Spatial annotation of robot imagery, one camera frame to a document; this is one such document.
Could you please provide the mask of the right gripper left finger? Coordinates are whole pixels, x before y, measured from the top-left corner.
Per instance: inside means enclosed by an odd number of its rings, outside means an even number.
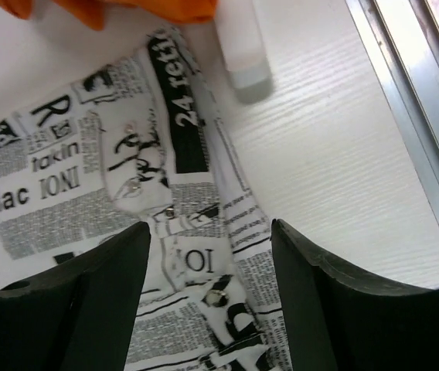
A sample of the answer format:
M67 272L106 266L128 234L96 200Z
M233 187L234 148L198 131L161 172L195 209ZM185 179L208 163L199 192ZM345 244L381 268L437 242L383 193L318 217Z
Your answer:
M139 222L0 290L0 370L122 370L151 234Z

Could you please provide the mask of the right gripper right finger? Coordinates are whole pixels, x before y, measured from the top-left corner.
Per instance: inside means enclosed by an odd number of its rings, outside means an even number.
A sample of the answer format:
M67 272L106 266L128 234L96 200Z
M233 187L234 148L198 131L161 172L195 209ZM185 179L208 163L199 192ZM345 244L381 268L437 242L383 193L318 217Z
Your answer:
M439 288L374 274L283 220L271 245L296 370L439 370Z

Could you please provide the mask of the newspaper print trousers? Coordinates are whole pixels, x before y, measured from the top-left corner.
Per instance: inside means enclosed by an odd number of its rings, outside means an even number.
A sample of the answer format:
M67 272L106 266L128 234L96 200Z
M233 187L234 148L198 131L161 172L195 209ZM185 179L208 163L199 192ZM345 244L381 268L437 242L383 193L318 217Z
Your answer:
M291 369L269 219L172 26L0 121L0 288L138 222L126 369Z

